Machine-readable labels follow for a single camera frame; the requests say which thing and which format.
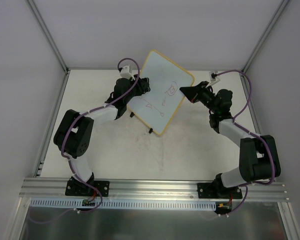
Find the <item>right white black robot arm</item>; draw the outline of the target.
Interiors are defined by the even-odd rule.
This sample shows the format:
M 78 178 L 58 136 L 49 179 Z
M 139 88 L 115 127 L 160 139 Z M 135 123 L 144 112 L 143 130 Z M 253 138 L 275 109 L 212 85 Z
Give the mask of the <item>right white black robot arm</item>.
M 255 183 L 270 185 L 281 175 L 281 165 L 274 137 L 259 135 L 238 124 L 231 115 L 233 93 L 221 89 L 214 93 L 208 82 L 181 87 L 191 103 L 202 103 L 209 110 L 210 127 L 239 147 L 238 167 L 215 176 L 205 190 L 225 198 L 236 187 Z

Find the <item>yellow framed whiteboard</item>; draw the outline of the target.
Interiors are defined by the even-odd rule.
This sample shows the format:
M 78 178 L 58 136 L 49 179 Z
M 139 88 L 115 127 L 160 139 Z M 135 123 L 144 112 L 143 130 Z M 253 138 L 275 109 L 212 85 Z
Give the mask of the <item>yellow framed whiteboard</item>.
M 140 76 L 149 79 L 150 91 L 132 98 L 127 107 L 160 136 L 185 98 L 180 88 L 191 87 L 195 77 L 156 50 L 151 50 L 147 55 Z

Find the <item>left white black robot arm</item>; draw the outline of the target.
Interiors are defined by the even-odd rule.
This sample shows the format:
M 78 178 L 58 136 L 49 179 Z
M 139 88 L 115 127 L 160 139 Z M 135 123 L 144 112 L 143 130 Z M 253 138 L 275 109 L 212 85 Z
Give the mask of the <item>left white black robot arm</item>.
M 73 109 L 65 112 L 53 137 L 53 143 L 67 159 L 73 173 L 67 183 L 70 188 L 65 192 L 67 196 L 91 196 L 96 192 L 94 174 L 88 160 L 83 157 L 89 147 L 94 126 L 121 118 L 132 98 L 142 96 L 150 90 L 147 77 L 121 77 L 116 80 L 113 92 L 103 106 L 91 113 L 79 113 Z

